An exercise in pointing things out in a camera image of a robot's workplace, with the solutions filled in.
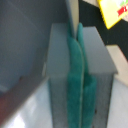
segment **gray surface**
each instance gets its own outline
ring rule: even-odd
[[[48,79],[26,78],[17,86],[0,99],[0,127],[52,128]]]
[[[21,76],[37,74],[35,68],[42,71],[51,25],[66,22],[66,10],[65,0],[0,1],[0,87],[7,90]]]
[[[117,71],[96,29],[94,27],[85,28],[83,34],[89,73],[95,75],[98,80],[96,95],[97,113],[94,118],[93,126],[95,128],[106,128],[112,79],[113,74]],[[46,74],[50,76],[51,92],[53,92],[51,93],[51,101],[54,128],[68,128],[67,123],[64,123],[67,122],[67,116],[65,114],[66,108],[64,107],[67,104],[64,97],[67,92],[66,77],[70,68],[66,35],[67,31],[65,24],[53,25]]]
[[[47,75],[64,76],[69,71],[67,31],[67,24],[52,25],[47,58]]]
[[[83,29],[89,73],[116,73],[116,67],[95,27]]]
[[[72,28],[72,36],[77,37],[77,28],[79,24],[79,5],[78,0],[66,0],[69,21]]]
[[[113,74],[96,74],[97,93],[96,108],[92,128],[106,128],[110,106]]]

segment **gray panel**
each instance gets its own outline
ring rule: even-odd
[[[96,76],[98,80],[96,95],[97,112],[94,117],[93,126],[96,126],[96,128],[106,128],[113,74],[117,71],[97,30],[94,27],[84,28],[83,34],[89,73]],[[67,125],[65,125],[67,116],[64,114],[66,111],[65,105],[67,104],[66,98],[64,98],[67,92],[66,77],[70,69],[70,57],[66,35],[67,28],[65,24],[53,25],[46,74],[49,75],[51,79],[54,128],[68,128],[66,127]]]
[[[17,86],[0,99],[0,127],[52,128],[48,79],[26,78]]]
[[[66,75],[69,71],[69,66],[67,24],[53,24],[48,50],[47,75]]]
[[[92,128],[106,128],[113,82],[112,74],[96,74],[96,109]]]
[[[20,10],[39,31],[43,45],[48,46],[52,23],[68,21],[65,0],[8,0]]]
[[[85,52],[90,74],[116,73],[116,67],[95,27],[83,29]]]
[[[77,37],[77,28],[79,24],[79,5],[78,0],[66,0],[69,20],[72,29],[72,35]]]
[[[43,39],[38,29],[10,2],[4,1],[0,6],[0,85],[9,89],[21,76],[30,73]]]

